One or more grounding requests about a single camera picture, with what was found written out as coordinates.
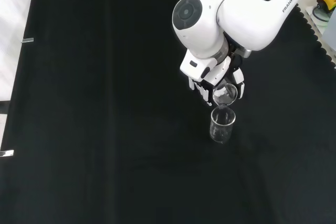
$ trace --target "yellow object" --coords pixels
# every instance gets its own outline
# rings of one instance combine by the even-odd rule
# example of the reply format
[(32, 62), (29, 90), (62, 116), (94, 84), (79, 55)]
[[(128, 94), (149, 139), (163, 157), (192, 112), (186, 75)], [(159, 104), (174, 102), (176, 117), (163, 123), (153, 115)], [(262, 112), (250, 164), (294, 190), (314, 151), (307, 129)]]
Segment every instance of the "yellow object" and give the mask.
[(327, 13), (333, 11), (336, 7), (336, 0), (317, 0), (317, 2)]

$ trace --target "black cloth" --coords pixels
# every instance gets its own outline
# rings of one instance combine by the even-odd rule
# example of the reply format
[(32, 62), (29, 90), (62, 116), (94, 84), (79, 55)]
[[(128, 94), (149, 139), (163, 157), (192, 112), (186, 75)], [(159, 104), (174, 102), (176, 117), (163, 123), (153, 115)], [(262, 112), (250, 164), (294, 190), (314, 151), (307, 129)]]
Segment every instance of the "black cloth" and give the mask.
[(179, 71), (176, 1), (31, 0), (0, 223), (336, 221), (336, 76), (307, 21), (294, 9), (244, 60), (219, 145)]

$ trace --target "table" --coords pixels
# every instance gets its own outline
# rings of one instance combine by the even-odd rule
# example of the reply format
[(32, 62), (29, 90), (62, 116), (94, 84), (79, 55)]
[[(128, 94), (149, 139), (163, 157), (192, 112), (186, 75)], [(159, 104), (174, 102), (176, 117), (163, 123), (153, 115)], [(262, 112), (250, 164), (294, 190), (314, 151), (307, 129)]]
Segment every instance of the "table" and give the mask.
[(31, 0), (2, 223), (326, 223), (336, 77), (297, 10), (244, 61), (231, 141), (179, 72), (177, 0)]

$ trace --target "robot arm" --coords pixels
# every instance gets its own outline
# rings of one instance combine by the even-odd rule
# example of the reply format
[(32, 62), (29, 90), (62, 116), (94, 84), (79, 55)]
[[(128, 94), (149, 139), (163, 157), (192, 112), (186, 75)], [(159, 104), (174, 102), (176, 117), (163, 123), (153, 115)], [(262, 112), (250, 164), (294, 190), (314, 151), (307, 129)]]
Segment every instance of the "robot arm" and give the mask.
[(209, 87), (229, 77), (241, 98), (244, 76), (239, 64), (233, 64), (237, 62), (235, 57), (248, 57), (251, 51), (268, 46), (297, 2), (180, 0), (172, 22), (179, 40), (188, 49), (180, 70), (189, 77), (190, 88), (197, 87), (208, 102)]

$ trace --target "glass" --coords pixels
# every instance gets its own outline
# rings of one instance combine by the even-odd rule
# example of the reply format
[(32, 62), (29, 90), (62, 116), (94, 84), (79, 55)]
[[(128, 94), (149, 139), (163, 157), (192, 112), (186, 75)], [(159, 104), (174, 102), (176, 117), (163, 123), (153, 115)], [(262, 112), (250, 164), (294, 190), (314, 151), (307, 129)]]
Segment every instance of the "glass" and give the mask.
[(210, 136), (218, 143), (226, 143), (236, 120), (235, 112), (227, 106), (218, 106), (211, 112)]
[(236, 101), (238, 90), (236, 86), (231, 83), (222, 82), (213, 90), (212, 98), (219, 106), (229, 106)]

